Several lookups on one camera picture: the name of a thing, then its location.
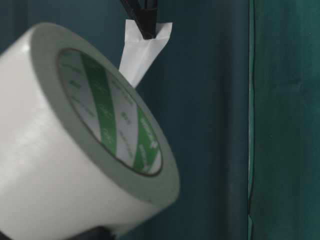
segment black holder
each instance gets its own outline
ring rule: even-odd
[[[144,8],[138,0],[120,0],[124,9],[138,26],[144,39],[156,38],[158,0],[144,0]]]

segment white tape roll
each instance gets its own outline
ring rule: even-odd
[[[94,47],[49,23],[0,58],[0,232],[121,236],[175,201],[179,175],[156,120]]]

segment green fabric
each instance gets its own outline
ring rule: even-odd
[[[320,239],[320,1],[255,0],[254,240]]]

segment teal background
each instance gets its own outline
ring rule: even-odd
[[[254,240],[319,240],[320,1],[255,0]]]
[[[2,0],[0,18],[1,52],[52,22],[119,66],[127,16],[118,0]],[[122,240],[247,239],[249,4],[159,0],[158,21],[173,22],[172,36],[137,90],[171,145],[181,193]]]

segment black object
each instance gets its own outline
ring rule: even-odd
[[[144,0],[144,8],[138,0],[120,0],[129,17],[138,26],[144,39],[156,37],[158,0]]]
[[[0,232],[0,240],[11,239]],[[108,229],[99,226],[81,233],[80,235],[69,238],[68,240],[115,240],[115,236],[112,236]]]

